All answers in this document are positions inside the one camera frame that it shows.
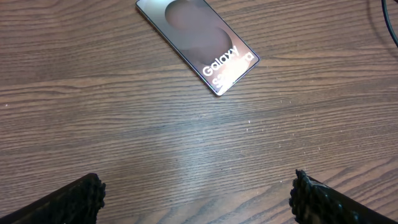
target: wood grain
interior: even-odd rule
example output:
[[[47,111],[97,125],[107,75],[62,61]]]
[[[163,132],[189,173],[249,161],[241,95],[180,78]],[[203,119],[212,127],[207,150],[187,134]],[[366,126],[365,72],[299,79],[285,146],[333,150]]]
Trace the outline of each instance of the wood grain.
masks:
[[[134,1],[0,2],[0,216],[96,172],[98,223],[294,223],[304,169],[398,220],[379,1],[208,2],[262,58],[221,98]]]

